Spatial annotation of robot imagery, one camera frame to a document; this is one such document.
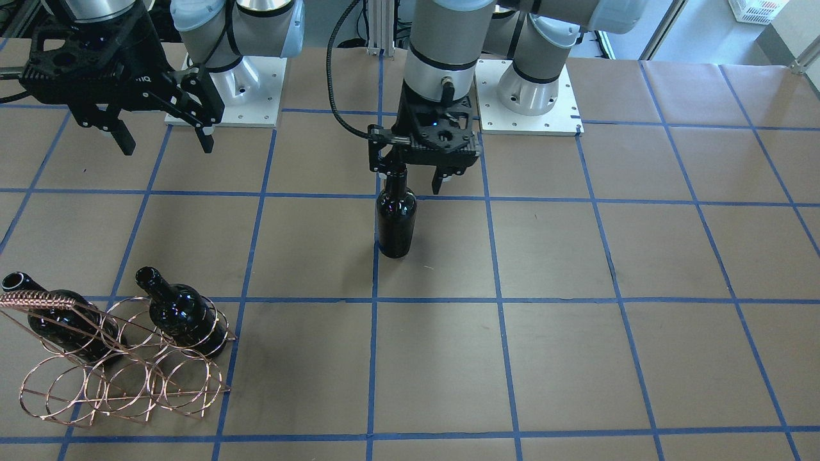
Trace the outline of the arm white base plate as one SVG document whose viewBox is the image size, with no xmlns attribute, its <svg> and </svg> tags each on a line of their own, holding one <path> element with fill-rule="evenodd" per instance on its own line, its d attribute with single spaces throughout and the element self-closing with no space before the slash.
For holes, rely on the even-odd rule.
<svg viewBox="0 0 820 461">
<path fill-rule="evenodd" d="M 275 128 L 288 60 L 278 56 L 237 56 L 229 49 L 214 59 L 237 61 L 229 70 L 211 73 L 225 103 L 220 127 Z"/>
<path fill-rule="evenodd" d="M 483 59 L 475 69 L 481 131 L 511 135 L 581 135 L 585 132 L 568 68 L 548 84 L 526 81 L 510 60 Z"/>
</svg>

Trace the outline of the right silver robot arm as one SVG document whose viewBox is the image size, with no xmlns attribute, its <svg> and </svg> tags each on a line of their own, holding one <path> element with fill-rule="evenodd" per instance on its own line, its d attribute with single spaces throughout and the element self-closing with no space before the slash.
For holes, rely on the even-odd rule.
<svg viewBox="0 0 820 461">
<path fill-rule="evenodd" d="M 123 154 L 136 143 L 121 111 L 161 111 L 194 128 L 203 152 L 228 107 L 263 99 L 253 58 L 298 56 L 302 1 L 173 1 L 170 15 L 190 65 L 167 60 L 143 1 L 47 1 L 29 58 L 3 68 L 38 102 L 66 105 L 77 124 L 111 135 Z"/>
</svg>

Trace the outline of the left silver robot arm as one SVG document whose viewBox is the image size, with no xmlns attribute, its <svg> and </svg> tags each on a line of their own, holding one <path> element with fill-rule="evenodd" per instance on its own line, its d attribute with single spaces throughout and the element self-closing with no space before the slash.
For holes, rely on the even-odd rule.
<svg viewBox="0 0 820 461">
<path fill-rule="evenodd" d="M 480 158 L 472 93 L 488 97 L 484 127 L 535 125 L 564 103 L 561 76 L 583 30 L 626 34 L 645 1 L 419 1 L 398 115 L 370 125 L 370 167 L 382 196 L 409 195 L 407 168 L 434 167 L 432 190 Z"/>
</svg>

